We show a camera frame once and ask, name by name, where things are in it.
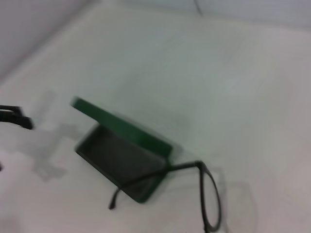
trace white table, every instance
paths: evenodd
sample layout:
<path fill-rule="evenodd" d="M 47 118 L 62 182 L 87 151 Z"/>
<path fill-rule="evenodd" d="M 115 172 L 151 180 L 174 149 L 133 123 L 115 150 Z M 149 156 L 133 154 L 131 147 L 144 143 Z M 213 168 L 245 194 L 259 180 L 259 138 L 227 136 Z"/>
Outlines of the white table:
<path fill-rule="evenodd" d="M 175 163 L 203 160 L 222 232 L 309 232 L 310 48 L 309 32 L 96 5 L 0 86 L 37 126 L 0 125 L 0 232 L 203 232 L 196 170 L 108 210 L 115 186 L 74 152 L 95 124 L 74 96 L 164 136 Z"/>

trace eyeglasses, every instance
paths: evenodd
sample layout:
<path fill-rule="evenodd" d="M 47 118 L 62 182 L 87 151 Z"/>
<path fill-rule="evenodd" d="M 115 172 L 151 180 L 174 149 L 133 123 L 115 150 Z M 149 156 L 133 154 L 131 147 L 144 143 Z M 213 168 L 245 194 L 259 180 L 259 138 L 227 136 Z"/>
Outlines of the eyeglasses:
<path fill-rule="evenodd" d="M 211 172 L 208 170 L 208 168 L 206 167 L 206 165 L 202 162 L 202 161 L 194 161 L 192 163 L 185 163 L 185 164 L 179 164 L 179 165 L 173 165 L 173 166 L 169 166 L 168 168 L 159 170 L 159 171 L 155 171 L 155 172 L 151 172 L 149 174 L 137 177 L 131 181 L 128 181 L 126 183 L 124 183 L 123 185 L 121 185 L 113 194 L 110 205 L 109 205 L 109 209 L 112 210 L 116 207 L 116 199 L 118 196 L 118 193 L 131 185 L 134 185 L 138 182 L 141 182 L 143 180 L 146 180 L 148 178 L 151 178 L 153 176 L 160 176 L 160 175 L 165 175 L 171 171 L 178 171 L 178 170 L 183 170 L 183 169 L 187 169 L 187 168 L 192 168 L 192 167 L 197 167 L 199 169 L 199 174 L 200 174 L 200 199 L 201 199 L 201 211 L 202 211 L 202 218 L 203 218 L 203 224 L 204 224 L 204 231 L 205 233 L 209 233 L 209 232 L 216 232 L 219 230 L 220 228 L 220 224 L 221 224 L 221 219 L 222 219 L 222 213 L 221 213 L 221 204 L 220 204 L 220 198 L 219 198 L 219 194 L 218 194 L 218 189 L 216 186 L 216 183 L 214 181 L 214 178 L 211 174 Z M 204 198 L 204 174 L 207 174 L 210 179 L 212 180 L 212 183 L 214 185 L 215 191 L 216 191 L 216 196 L 217 196 L 217 202 L 218 202 L 218 220 L 216 222 L 216 224 L 214 226 L 212 226 L 207 218 L 207 213 L 206 213 L 206 209 L 205 209 L 205 198 Z"/>

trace black eyeglasses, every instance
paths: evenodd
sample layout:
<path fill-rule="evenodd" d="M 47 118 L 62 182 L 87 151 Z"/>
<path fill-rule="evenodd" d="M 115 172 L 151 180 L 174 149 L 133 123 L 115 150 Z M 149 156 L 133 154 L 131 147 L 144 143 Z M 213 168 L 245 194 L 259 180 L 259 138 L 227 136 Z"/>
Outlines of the black eyeglasses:
<path fill-rule="evenodd" d="M 153 176 L 165 175 L 165 174 L 167 174 L 167 173 L 169 173 L 171 171 L 177 171 L 177 170 L 182 170 L 182 169 L 187 169 L 187 168 L 192 168 L 192 167 L 197 167 L 199 169 L 199 172 L 200 172 L 200 198 L 201 198 L 201 210 L 202 210 L 204 231 L 205 231 L 205 233 L 218 231 L 219 228 L 220 228 L 221 219 L 222 219 L 221 204 L 220 204 L 220 198 L 219 198 L 219 194 L 218 194 L 218 189 L 217 189 L 216 183 L 214 181 L 214 178 L 213 178 L 211 172 L 208 170 L 208 168 L 206 167 L 206 165 L 202 161 L 195 161 L 195 162 L 192 162 L 192 163 L 185 163 L 185 164 L 169 166 L 166 169 L 155 171 L 155 172 L 151 172 L 149 174 L 140 176 L 138 178 L 135 178 L 135 179 L 133 179 L 131 181 L 128 181 L 128 182 L 124 183 L 113 194 L 113 197 L 112 197 L 110 205 L 109 205 L 109 209 L 112 210 L 112 209 L 114 209 L 116 207 L 116 199 L 117 199 L 118 193 L 122 189 L 124 189 L 124 188 L 126 188 L 128 186 L 131 186 L 131 185 L 133 185 L 135 183 L 141 182 L 141 181 L 143 181 L 145 179 L 151 178 Z M 214 185 L 214 188 L 215 188 L 215 191 L 216 191 L 216 196 L 217 196 L 218 220 L 217 220 L 217 223 L 214 226 L 212 226 L 210 224 L 210 222 L 208 221 L 207 214 L 206 214 L 206 209 L 205 209 L 205 198 L 204 198 L 204 174 L 205 173 L 211 178 L 211 180 L 213 182 L 213 185 Z"/>

